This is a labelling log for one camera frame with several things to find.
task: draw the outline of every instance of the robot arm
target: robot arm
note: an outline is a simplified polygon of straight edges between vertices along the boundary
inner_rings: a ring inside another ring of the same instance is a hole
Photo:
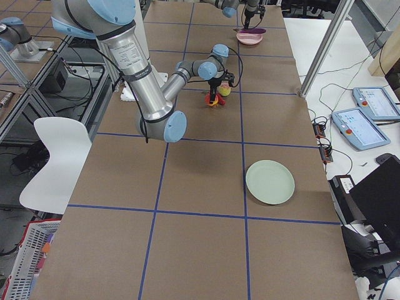
[[[222,13],[227,18],[231,18],[236,14],[236,10],[240,4],[240,0],[204,0],[204,2],[222,9]]]
[[[265,0],[247,0],[244,7],[244,28],[249,29],[250,20],[255,14],[260,15],[260,20],[263,19],[265,15]]]
[[[17,46],[21,55],[25,57],[39,52],[38,45],[32,39],[24,23],[17,17],[0,20],[0,44],[6,51],[11,51]]]
[[[220,76],[228,48],[219,45],[206,60],[180,63],[161,89],[134,32],[134,0],[53,0],[52,4],[55,29],[81,38],[97,38],[108,45],[138,98],[138,131],[148,138],[172,143],[180,140],[186,130],[186,117],[174,110],[173,99],[191,76],[205,80]]]

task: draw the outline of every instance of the yellow ball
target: yellow ball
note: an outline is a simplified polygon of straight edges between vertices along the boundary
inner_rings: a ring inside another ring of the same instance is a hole
[[[218,91],[221,94],[221,96],[226,97],[231,93],[231,87],[229,86],[228,83],[223,82],[219,87]]]

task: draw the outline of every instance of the pink plate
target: pink plate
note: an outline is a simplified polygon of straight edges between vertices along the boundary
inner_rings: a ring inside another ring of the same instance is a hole
[[[245,45],[256,45],[261,42],[263,39],[262,34],[253,34],[253,33],[237,33],[237,40]]]

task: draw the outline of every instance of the tablet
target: tablet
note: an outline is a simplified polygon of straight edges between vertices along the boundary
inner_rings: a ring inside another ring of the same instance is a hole
[[[400,120],[400,109],[383,87],[355,87],[352,95],[373,121]]]
[[[360,108],[332,113],[333,123],[358,150],[367,150],[390,143],[390,139]]]

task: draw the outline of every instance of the black monitor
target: black monitor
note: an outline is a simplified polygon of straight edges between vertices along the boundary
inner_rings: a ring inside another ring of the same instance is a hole
[[[350,195],[388,248],[400,250],[400,160],[391,156],[355,185]]]

